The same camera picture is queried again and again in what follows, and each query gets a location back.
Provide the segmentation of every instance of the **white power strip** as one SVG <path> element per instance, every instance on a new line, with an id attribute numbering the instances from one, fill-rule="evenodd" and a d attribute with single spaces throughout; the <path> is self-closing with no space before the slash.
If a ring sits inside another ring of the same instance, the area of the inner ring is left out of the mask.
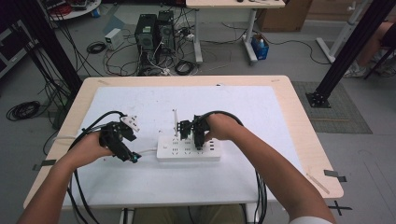
<path id="1" fill-rule="evenodd" d="M 201 150 L 197 150 L 190 138 L 180 140 L 174 136 L 160 136 L 158 139 L 159 161 L 219 161 L 220 157 L 219 140 L 210 140 Z"/>

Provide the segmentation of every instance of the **white sleeve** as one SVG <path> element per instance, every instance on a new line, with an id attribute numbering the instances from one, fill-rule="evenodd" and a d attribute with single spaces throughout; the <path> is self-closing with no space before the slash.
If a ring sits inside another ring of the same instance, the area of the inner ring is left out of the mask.
<path id="1" fill-rule="evenodd" d="M 320 217 L 297 217 L 290 224 L 332 224 Z"/>

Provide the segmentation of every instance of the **person's left hand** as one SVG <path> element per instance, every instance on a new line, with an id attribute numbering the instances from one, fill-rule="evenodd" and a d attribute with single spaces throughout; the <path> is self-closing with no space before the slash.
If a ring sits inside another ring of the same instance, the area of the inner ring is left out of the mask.
<path id="1" fill-rule="evenodd" d="M 110 149 L 99 145 L 99 136 L 100 132 L 84 136 L 59 161 L 67 163 L 71 169 L 76 170 L 98 158 L 113 155 Z"/>

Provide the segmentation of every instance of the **black tape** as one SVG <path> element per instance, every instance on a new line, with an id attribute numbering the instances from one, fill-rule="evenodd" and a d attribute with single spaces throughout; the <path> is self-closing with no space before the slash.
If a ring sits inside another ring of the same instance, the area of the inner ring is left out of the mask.
<path id="1" fill-rule="evenodd" d="M 347 182 L 347 178 L 344 175 L 343 176 L 338 175 L 338 172 L 336 172 L 336 171 L 324 170 L 324 174 L 326 176 L 337 177 L 337 179 L 340 183 Z"/>
<path id="2" fill-rule="evenodd" d="M 338 202 L 334 201 L 335 206 L 329 206 L 330 209 L 337 209 L 338 215 L 342 216 L 341 210 L 352 210 L 351 207 L 338 206 Z"/>
<path id="3" fill-rule="evenodd" d="M 43 166 L 51 166 L 53 164 L 55 164 L 56 160 L 48 160 L 48 161 L 42 161 L 40 165 L 33 165 L 33 169 L 34 171 L 39 171 L 41 169 L 41 167 Z"/>

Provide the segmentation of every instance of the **gray carpet mat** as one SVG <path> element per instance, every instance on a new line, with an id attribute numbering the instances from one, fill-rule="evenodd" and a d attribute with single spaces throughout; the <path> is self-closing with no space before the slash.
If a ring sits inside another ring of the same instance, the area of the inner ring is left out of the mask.
<path id="1" fill-rule="evenodd" d="M 329 97 L 331 108 L 314 108 L 309 105 L 305 93 L 314 92 L 318 82 L 292 82 L 292 85 L 315 132 L 373 133 L 341 83 L 338 83 Z"/>

